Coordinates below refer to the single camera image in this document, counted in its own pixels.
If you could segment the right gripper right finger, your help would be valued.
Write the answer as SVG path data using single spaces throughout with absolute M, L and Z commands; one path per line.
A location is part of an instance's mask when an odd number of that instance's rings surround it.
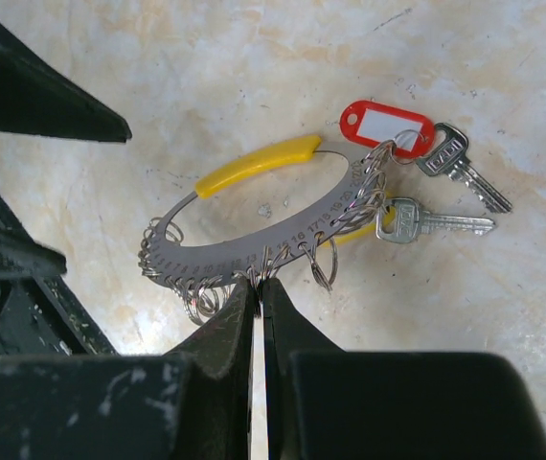
M 351 352 L 261 284 L 272 459 L 546 459 L 546 432 L 503 357 Z

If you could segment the silver key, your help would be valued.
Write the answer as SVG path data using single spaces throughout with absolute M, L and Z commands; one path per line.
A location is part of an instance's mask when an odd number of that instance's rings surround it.
M 452 181 L 463 183 L 494 214 L 510 213 L 512 203 L 471 166 L 466 156 L 468 138 L 448 123 L 436 123 L 434 128 L 444 135 L 444 139 L 415 161 L 418 168 L 428 177 L 445 175 Z
M 412 197 L 392 197 L 375 220 L 375 235 L 385 242 L 407 244 L 438 230 L 468 231 L 484 236 L 496 227 L 491 218 L 434 214 Z

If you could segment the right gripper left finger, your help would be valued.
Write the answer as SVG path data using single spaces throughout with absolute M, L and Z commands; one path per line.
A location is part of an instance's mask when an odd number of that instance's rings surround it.
M 0 459 L 246 459 L 255 290 L 159 356 L 0 356 Z

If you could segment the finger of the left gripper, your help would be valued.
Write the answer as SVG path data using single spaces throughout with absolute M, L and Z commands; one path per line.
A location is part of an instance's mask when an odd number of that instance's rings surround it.
M 0 132 L 125 143 L 117 112 L 35 54 L 0 23 Z

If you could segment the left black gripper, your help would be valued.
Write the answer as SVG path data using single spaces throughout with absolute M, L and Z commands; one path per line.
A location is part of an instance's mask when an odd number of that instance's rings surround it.
M 114 354 L 58 276 L 61 265 L 59 255 L 33 241 L 0 196 L 0 356 Z

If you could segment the silver key lower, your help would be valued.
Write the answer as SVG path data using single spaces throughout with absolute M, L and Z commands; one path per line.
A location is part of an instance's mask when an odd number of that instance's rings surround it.
M 468 231 L 484 236 L 496 227 L 491 218 L 434 214 L 412 197 L 392 197 L 375 220 L 375 235 L 385 242 L 407 244 L 438 230 Z

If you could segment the silver key upper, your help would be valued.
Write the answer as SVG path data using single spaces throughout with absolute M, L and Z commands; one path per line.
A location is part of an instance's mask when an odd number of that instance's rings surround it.
M 466 156 L 468 138 L 448 123 L 436 123 L 434 128 L 444 135 L 444 139 L 415 161 L 418 168 L 428 177 L 445 175 L 452 181 L 463 183 L 494 214 L 510 213 L 512 203 L 471 166 Z

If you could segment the red key tag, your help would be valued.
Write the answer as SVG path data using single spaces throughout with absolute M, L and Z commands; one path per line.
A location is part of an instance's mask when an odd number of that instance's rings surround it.
M 394 140 L 402 159 L 427 154 L 436 139 L 434 123 L 426 116 L 370 100 L 348 105 L 340 115 L 339 127 L 348 141 L 368 148 Z

